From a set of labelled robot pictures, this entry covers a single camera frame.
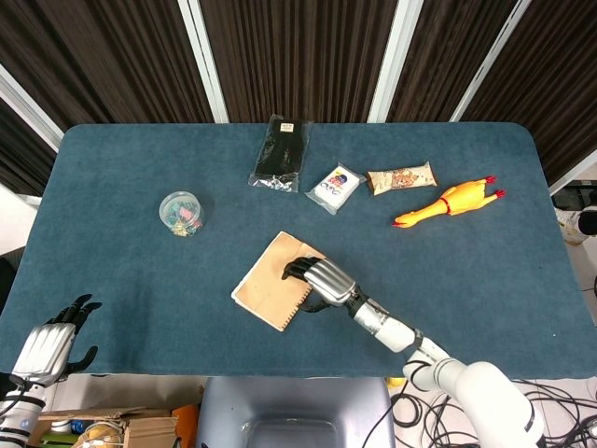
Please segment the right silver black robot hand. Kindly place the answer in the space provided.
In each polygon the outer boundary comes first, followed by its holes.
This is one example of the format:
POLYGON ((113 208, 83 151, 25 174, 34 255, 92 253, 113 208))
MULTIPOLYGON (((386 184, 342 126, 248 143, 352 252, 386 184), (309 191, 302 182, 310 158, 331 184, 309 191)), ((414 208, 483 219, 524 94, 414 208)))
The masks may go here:
POLYGON ((290 277, 306 283, 311 291, 321 296, 316 304, 304 301, 300 311, 318 313, 328 307, 347 305, 358 296, 355 280, 329 259, 299 257, 287 263, 282 279, 290 277))

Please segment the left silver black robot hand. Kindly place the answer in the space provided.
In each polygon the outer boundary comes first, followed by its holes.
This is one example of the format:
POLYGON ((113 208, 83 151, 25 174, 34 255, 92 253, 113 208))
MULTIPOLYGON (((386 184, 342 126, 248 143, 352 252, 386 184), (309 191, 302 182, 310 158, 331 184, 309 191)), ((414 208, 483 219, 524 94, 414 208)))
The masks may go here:
POLYGON ((90 366, 99 350, 96 345, 79 361, 69 357, 89 315, 103 305, 90 302, 91 298, 91 294, 79 296, 56 316, 32 329, 9 375, 14 384, 25 389, 31 385, 49 387, 90 366))

